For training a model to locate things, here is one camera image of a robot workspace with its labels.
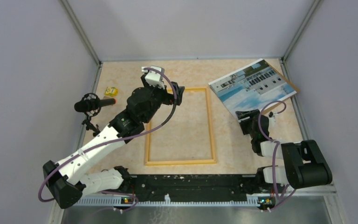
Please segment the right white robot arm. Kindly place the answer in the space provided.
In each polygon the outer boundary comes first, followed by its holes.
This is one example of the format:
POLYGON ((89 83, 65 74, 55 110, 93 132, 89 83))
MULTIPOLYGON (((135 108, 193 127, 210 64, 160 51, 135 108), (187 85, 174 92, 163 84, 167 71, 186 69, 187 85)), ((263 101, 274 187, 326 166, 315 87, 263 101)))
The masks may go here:
POLYGON ((275 191, 279 185, 303 189, 332 183, 331 169, 315 140, 277 144, 269 140, 272 112, 264 116, 259 110, 236 111, 235 115, 243 134, 250 136, 254 153, 283 160, 282 166, 274 164, 258 168, 254 180, 243 185, 247 194, 275 191))

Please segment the printed building photo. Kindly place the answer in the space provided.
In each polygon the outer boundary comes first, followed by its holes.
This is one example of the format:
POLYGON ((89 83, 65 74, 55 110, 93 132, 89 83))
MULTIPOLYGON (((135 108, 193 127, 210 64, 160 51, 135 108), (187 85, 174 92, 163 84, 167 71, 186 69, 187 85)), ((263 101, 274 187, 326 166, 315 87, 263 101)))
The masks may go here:
POLYGON ((236 111, 256 110, 259 105, 258 72, 262 58, 208 83, 218 99, 234 116, 236 111))

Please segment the brown backing board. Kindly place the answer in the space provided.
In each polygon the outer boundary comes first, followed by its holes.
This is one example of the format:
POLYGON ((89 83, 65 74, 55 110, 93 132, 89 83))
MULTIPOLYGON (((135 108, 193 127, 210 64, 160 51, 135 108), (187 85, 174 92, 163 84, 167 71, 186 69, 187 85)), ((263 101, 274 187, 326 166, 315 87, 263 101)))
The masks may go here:
POLYGON ((262 109, 272 101, 285 101, 300 93, 300 89, 283 76, 276 68, 266 60, 259 62, 262 70, 258 72, 260 82, 257 84, 256 91, 259 93, 259 105, 257 109, 262 109))

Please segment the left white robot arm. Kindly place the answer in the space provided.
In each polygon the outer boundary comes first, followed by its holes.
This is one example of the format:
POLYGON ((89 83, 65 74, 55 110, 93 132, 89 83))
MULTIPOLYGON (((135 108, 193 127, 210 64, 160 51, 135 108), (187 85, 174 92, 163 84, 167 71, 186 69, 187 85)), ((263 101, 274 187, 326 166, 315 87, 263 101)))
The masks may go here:
POLYGON ((150 122, 161 105, 172 105, 175 110, 185 91, 184 86, 171 82, 172 93, 168 93, 163 81, 152 80, 146 75, 141 79, 143 87, 132 92, 127 98, 126 108, 90 142, 64 159, 43 165, 45 180, 40 190, 47 187, 61 209, 71 207, 89 194, 108 189, 125 193, 130 189, 131 176, 121 166, 91 175, 87 171, 114 150, 147 134, 145 124, 150 122))

